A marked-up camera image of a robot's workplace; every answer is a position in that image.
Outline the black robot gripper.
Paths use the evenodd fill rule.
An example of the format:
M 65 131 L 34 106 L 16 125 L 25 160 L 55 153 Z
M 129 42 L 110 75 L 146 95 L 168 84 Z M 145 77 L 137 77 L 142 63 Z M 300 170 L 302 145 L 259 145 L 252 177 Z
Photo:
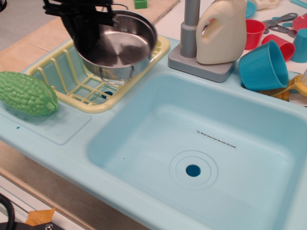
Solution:
M 100 24 L 114 26 L 112 0 L 44 0 L 46 14 L 59 16 L 78 51 L 85 52 L 100 38 Z

